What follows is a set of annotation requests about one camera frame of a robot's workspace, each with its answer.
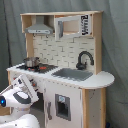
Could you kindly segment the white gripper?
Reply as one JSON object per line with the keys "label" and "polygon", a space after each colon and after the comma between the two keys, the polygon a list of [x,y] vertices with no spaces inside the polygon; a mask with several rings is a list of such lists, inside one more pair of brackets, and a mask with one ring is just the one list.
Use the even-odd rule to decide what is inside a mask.
{"label": "white gripper", "polygon": [[12,85],[14,87],[19,87],[23,92],[27,93],[30,96],[32,103],[39,100],[37,93],[35,92],[34,88],[32,87],[29,79],[24,74],[17,77],[12,82]]}

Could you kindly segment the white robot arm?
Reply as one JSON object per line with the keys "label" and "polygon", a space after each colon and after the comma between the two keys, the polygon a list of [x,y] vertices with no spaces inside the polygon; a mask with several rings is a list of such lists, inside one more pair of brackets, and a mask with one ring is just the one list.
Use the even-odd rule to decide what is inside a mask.
{"label": "white robot arm", "polygon": [[37,93],[24,75],[17,77],[0,93],[0,105],[12,108],[10,115],[0,116],[0,128],[40,128],[38,119],[30,114]]}

